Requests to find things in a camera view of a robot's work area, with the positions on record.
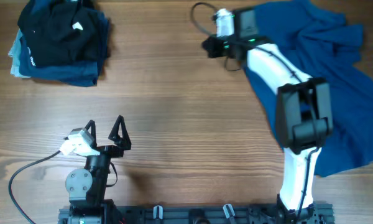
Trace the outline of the blue t-shirt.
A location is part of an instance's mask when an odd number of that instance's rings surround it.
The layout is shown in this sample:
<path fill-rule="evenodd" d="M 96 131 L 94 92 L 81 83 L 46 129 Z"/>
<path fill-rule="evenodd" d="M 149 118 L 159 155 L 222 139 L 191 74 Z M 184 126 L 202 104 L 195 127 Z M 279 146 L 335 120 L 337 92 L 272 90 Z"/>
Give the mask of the blue t-shirt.
<path fill-rule="evenodd" d="M 363 27 L 310 1 L 255 7 L 259 32 L 274 41 L 301 71 L 330 85 L 334 129 L 318 157 L 321 177 L 373 161 L 373 81 L 354 67 L 361 58 Z"/>

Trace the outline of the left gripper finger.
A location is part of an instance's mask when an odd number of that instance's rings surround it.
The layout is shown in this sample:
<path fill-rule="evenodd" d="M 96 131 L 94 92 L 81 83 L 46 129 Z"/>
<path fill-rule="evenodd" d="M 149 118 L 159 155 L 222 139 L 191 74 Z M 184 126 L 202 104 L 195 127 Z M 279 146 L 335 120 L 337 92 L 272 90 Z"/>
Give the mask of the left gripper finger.
<path fill-rule="evenodd" d="M 108 139 L 113 141 L 117 146 L 131 146 L 131 140 L 123 116 L 119 115 L 117 117 Z"/>
<path fill-rule="evenodd" d="M 85 129 L 87 131 L 89 131 L 89 133 L 91 134 L 92 136 L 92 139 L 93 139 L 93 143 L 92 143 L 92 147 L 97 147 L 97 142 L 96 142 L 96 125 L 95 125 L 95 121 L 93 120 L 90 120 L 87 125 L 85 126 Z"/>

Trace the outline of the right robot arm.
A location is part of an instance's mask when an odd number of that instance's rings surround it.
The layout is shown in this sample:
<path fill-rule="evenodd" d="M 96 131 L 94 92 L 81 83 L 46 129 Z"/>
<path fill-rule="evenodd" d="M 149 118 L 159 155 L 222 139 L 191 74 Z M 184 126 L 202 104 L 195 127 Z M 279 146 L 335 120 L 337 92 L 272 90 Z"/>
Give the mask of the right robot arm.
<path fill-rule="evenodd" d="M 318 156 L 333 131 L 329 84 L 299 70 L 279 47 L 259 34 L 253 7 L 214 11 L 216 33 L 208 36 L 210 57 L 235 58 L 258 76 L 276 96 L 275 136 L 283 149 L 283 182 L 274 207 L 255 206 L 253 223 L 324 223 L 312 186 Z"/>

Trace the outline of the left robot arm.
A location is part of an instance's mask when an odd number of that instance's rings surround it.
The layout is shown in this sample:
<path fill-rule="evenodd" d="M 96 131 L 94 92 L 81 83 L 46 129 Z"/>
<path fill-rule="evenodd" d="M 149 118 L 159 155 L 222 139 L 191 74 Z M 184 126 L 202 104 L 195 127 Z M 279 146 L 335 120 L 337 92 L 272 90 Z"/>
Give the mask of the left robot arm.
<path fill-rule="evenodd" d="M 119 115 L 108 136 L 113 143 L 98 146 L 96 125 L 89 121 L 84 128 L 73 129 L 60 148 L 64 155 L 75 153 L 86 158 L 84 168 L 71 171 L 65 181 L 70 207 L 59 211 L 58 222 L 62 224 L 81 223 L 125 223 L 122 213 L 113 200 L 104 198 L 110 170 L 116 171 L 113 158 L 120 158 L 131 149 L 124 117 Z"/>

